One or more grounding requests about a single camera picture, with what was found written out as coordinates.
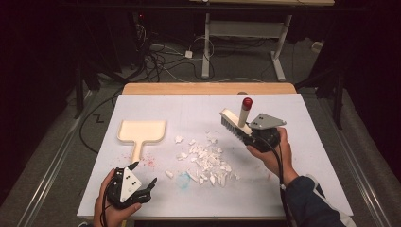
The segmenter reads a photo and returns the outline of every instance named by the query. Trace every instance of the table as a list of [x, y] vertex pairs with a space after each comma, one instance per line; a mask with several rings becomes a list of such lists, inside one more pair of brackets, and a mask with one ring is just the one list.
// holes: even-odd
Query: table
[[[78, 216], [92, 217], [96, 191], [104, 175], [111, 167], [127, 166], [130, 162], [132, 145], [123, 145], [116, 139], [121, 119], [149, 120], [159, 117], [167, 120], [165, 138], [157, 146], [143, 148], [143, 159], [134, 170], [135, 175], [142, 178], [141, 181], [144, 184], [149, 183], [154, 177], [159, 180], [152, 190], [151, 202], [144, 205], [131, 218], [137, 220], [284, 219], [279, 199], [278, 179], [263, 167], [260, 160], [244, 152], [242, 142], [219, 123], [218, 112], [222, 110], [222, 107], [235, 111], [235, 107], [245, 97], [237, 94], [245, 93], [245, 96], [250, 96], [254, 101], [250, 119], [255, 118], [255, 115], [259, 113], [265, 113], [266, 110], [269, 111], [268, 114], [280, 115], [286, 119], [288, 133], [294, 132], [291, 133], [291, 146], [297, 150], [293, 152], [293, 158], [297, 160], [294, 163], [295, 168], [299, 169], [302, 175], [312, 173], [317, 177], [326, 197], [334, 203], [333, 205], [346, 214], [352, 215], [302, 97], [295, 94], [292, 85], [286, 83], [133, 83], [126, 85], [123, 95], [117, 100], [102, 148], [79, 207]], [[295, 133], [300, 129], [308, 134], [307, 143], [302, 133]], [[185, 142], [174, 143], [176, 135], [183, 135]], [[227, 177], [225, 186], [210, 183], [198, 185], [189, 180], [186, 171], [191, 169], [190, 171], [195, 174], [195, 164], [191, 164], [189, 160], [178, 161], [176, 154], [188, 152], [188, 142], [191, 138], [195, 138], [200, 146], [217, 138], [218, 143], [209, 143], [204, 148], [219, 146], [224, 150], [221, 157], [235, 172], [233, 178]], [[165, 170], [173, 172], [174, 178], [169, 179]], [[240, 209], [236, 205], [237, 202], [241, 203]]]
[[[259, 5], [285, 5], [285, 6], [333, 6], [334, 0], [213, 0], [207, 1], [207, 5], [213, 3], [227, 4], [259, 4]], [[204, 50], [201, 76], [204, 79], [209, 78], [210, 57], [210, 36], [236, 36], [236, 37], [255, 37], [255, 38], [278, 38], [277, 46], [270, 52], [270, 57], [277, 79], [286, 81], [279, 57], [286, 40], [289, 23], [292, 15], [287, 15], [284, 23], [261, 23], [261, 22], [238, 22], [238, 21], [215, 21], [210, 20], [210, 13], [206, 13], [205, 32], [204, 32]]]

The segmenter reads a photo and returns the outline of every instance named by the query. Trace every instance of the floor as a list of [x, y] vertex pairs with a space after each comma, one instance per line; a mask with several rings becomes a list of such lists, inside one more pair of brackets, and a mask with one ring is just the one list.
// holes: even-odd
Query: floor
[[[285, 44], [280, 62], [288, 82], [306, 79], [318, 57], [311, 51], [310, 40]], [[201, 61], [182, 60], [187, 47], [159, 42], [152, 49], [160, 55], [156, 62], [163, 70], [156, 72], [154, 61], [147, 60], [147, 73], [131, 79], [138, 82], [276, 82], [269, 53], [273, 40], [215, 40], [211, 58], [212, 77], [201, 76]], [[193, 48], [193, 59], [201, 50]], [[123, 76], [134, 69], [124, 68]], [[1, 226], [78, 226], [84, 220], [77, 211], [100, 149], [108, 120], [113, 113], [113, 98], [122, 85], [99, 75], [99, 91], [85, 90], [85, 109], [79, 119], [76, 98], [55, 120], [46, 137], [28, 162], [25, 171], [0, 208]], [[341, 113], [343, 130], [331, 119], [330, 99], [317, 99], [313, 88], [299, 91], [303, 95], [327, 155], [338, 174], [345, 195], [355, 213], [357, 226], [395, 226], [401, 223], [401, 186], [389, 171], [374, 142], [357, 117], [349, 96], [344, 94]], [[128, 222], [135, 226], [224, 226], [228, 222]], [[283, 226], [278, 223], [230, 222], [230, 226]]]

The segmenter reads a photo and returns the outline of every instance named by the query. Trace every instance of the beige dustpan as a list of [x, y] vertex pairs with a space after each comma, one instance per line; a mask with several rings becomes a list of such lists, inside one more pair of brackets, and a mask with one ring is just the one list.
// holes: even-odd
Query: beige dustpan
[[121, 122], [118, 139], [126, 143], [134, 143], [131, 162], [141, 159], [142, 146], [145, 143], [156, 143], [165, 136], [166, 121], [125, 121]]

